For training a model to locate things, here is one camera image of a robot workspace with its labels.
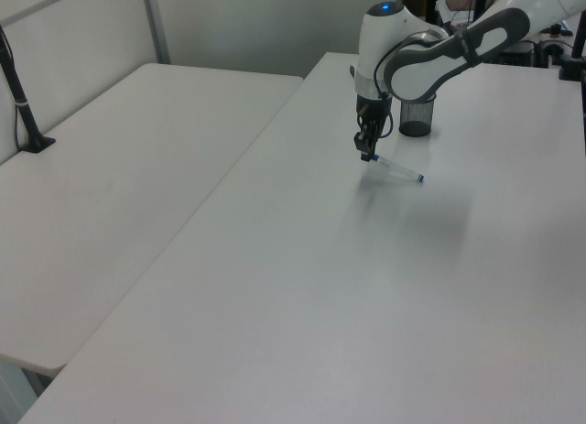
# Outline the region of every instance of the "cable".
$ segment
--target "cable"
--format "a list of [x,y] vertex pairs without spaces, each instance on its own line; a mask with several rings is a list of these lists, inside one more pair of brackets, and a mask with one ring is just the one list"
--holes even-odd
[[470,25],[470,13],[472,11],[472,0],[470,0],[470,3],[468,4],[468,20],[466,21],[466,26]]
[[4,32],[4,29],[2,28],[1,24],[0,24],[0,37],[2,37],[2,41],[5,43],[6,48],[8,49],[8,53],[10,54],[10,60],[14,64],[15,63],[15,55],[12,52],[12,48],[10,47],[10,42],[8,42],[8,38],[6,37],[6,33]]
[[[472,0],[467,0],[466,1],[466,5],[468,6],[468,19],[470,20],[470,10],[472,9]],[[454,16],[451,18],[450,20],[450,24],[451,22],[454,20],[454,18],[461,12],[461,10],[457,10],[456,13],[454,14]]]
[[385,55],[383,56],[383,58],[381,58],[381,60],[378,61],[378,63],[376,64],[376,67],[374,67],[374,86],[376,87],[376,91],[378,92],[378,97],[380,97],[383,102],[385,103],[385,107],[386,107],[386,115],[388,115],[389,119],[390,119],[390,129],[388,130],[388,133],[386,133],[384,136],[380,136],[378,138],[387,138],[391,135],[391,133],[393,132],[393,128],[395,127],[395,121],[393,120],[393,113],[391,112],[391,103],[393,102],[393,98],[391,97],[391,100],[387,103],[386,100],[389,98],[388,93],[387,92],[382,92],[381,91],[381,87],[378,84],[378,80],[377,80],[377,74],[378,74],[378,69],[381,67],[381,65],[383,64],[383,62],[385,61],[386,58],[389,57],[389,55],[391,53],[393,53],[396,49],[398,49],[398,47],[403,44],[403,41],[399,42],[398,44],[396,44],[394,47],[392,47],[387,53],[385,53]]
[[16,151],[20,152],[20,145],[18,144],[18,107],[15,105],[15,145]]
[[[2,38],[2,41],[5,43],[6,48],[8,49],[8,53],[10,54],[10,60],[11,60],[12,64],[14,65],[15,55],[12,52],[12,48],[10,47],[10,42],[8,41],[8,38],[6,37],[6,33],[4,32],[2,25],[0,25],[0,37]],[[18,144],[18,107],[16,106],[16,104],[15,104],[15,145],[16,145],[16,151],[20,152],[20,145]]]
[[556,43],[559,43],[559,44],[564,44],[564,45],[568,46],[569,48],[573,49],[573,46],[571,46],[567,42],[565,42],[565,41],[559,41],[557,39],[548,39],[547,41],[543,41],[542,44],[547,44],[548,42],[556,42]]

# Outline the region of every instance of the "white tabletop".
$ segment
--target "white tabletop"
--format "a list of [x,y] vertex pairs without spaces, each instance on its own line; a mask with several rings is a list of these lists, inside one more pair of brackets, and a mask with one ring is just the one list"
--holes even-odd
[[417,185],[360,161],[355,62],[325,56],[23,423],[583,424],[579,84],[446,83],[431,136],[379,146]]
[[300,82],[146,65],[0,167],[0,358],[65,365]]

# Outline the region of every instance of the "robotic arm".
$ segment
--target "robotic arm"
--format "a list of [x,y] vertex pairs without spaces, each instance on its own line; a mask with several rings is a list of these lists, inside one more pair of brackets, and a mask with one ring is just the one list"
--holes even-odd
[[448,38],[402,5],[382,3],[366,13],[355,73],[362,160],[374,156],[393,97],[423,103],[448,79],[586,9],[586,0],[496,0],[468,28]]

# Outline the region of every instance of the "white wall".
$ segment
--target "white wall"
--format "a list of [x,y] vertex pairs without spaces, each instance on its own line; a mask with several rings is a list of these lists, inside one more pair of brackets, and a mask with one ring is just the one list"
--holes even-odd
[[385,0],[151,1],[173,64],[305,77],[326,51],[356,53],[364,13]]
[[[142,64],[156,61],[144,0],[61,0],[5,32],[42,133]],[[0,163],[15,153],[13,109],[0,72]]]

